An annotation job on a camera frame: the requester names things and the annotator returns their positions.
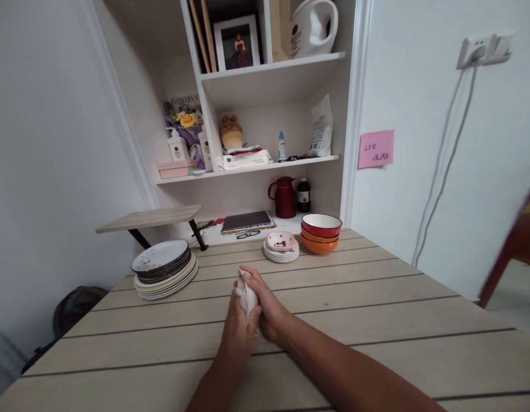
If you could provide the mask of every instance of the black table leg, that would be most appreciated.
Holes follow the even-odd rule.
[[[130,229],[128,230],[128,232],[131,233],[133,237],[135,237],[135,240],[137,240],[141,246],[143,246],[143,249],[147,250],[151,247],[151,244],[147,242],[141,232],[137,229]]]
[[[191,229],[195,234],[196,240],[198,240],[198,244],[200,245],[200,250],[205,251],[208,248],[208,245],[204,243],[204,239],[202,239],[202,236],[200,236],[200,231],[198,230],[198,227],[196,226],[195,220],[189,220],[189,225],[191,225]]]

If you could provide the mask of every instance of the flower bouquet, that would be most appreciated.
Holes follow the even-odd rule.
[[[204,119],[200,105],[182,105],[180,111],[175,110],[173,104],[164,102],[164,119],[168,129],[176,129],[189,148],[191,158],[196,161],[196,166],[205,170],[204,157],[200,147],[198,134],[202,131]]]

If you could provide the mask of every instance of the shelf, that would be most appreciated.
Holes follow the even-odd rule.
[[[293,235],[298,235],[301,233],[301,218],[308,213],[298,213],[294,217],[290,219],[280,219],[279,217],[276,217],[274,215],[274,207],[270,211],[272,215],[272,219],[276,223],[276,228],[274,229],[264,229],[259,234],[251,237],[247,237],[245,239],[237,239],[236,237],[239,235],[239,233],[234,235],[225,235],[223,236],[221,234],[221,229],[223,225],[217,226],[214,228],[206,228],[202,230],[203,233],[203,239],[204,242],[208,245],[219,245],[219,244],[225,244],[225,243],[237,243],[237,242],[243,242],[243,241],[254,241],[254,240],[263,240],[267,237],[267,234],[270,232],[290,232]],[[195,245],[198,246],[198,244],[195,243],[194,237],[187,236],[186,241],[189,242],[191,247],[194,247]]]
[[[320,163],[324,161],[338,160],[339,158],[340,158],[340,155],[335,154],[332,156],[314,157],[313,159],[295,160],[291,162],[282,162],[282,163],[270,163],[270,164],[261,165],[261,166],[231,169],[231,170],[227,170],[224,172],[210,172],[210,173],[205,173],[200,176],[183,176],[183,177],[174,177],[172,179],[162,179],[159,182],[157,182],[157,184],[163,185],[167,183],[175,183],[175,182],[187,181],[187,180],[195,181],[195,180],[200,180],[200,179],[206,179],[208,177],[228,176],[228,175],[235,175],[237,173],[257,172],[257,171],[276,169],[276,168],[300,166],[303,164]]]
[[[244,69],[201,74],[217,112],[305,100],[345,58],[345,53],[287,60]]]

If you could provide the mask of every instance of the stack of plates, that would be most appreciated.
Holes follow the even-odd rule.
[[[198,262],[186,240],[169,240],[141,253],[132,263],[133,285],[139,297],[155,300],[186,286],[198,272]]]
[[[288,263],[292,262],[299,256],[299,244],[296,243],[293,249],[290,249],[286,252],[274,251],[267,244],[267,239],[263,242],[263,252],[269,260],[272,260],[277,263]]]

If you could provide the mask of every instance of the paper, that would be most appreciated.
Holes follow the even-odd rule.
[[[393,163],[394,139],[394,129],[362,134],[357,169]]]

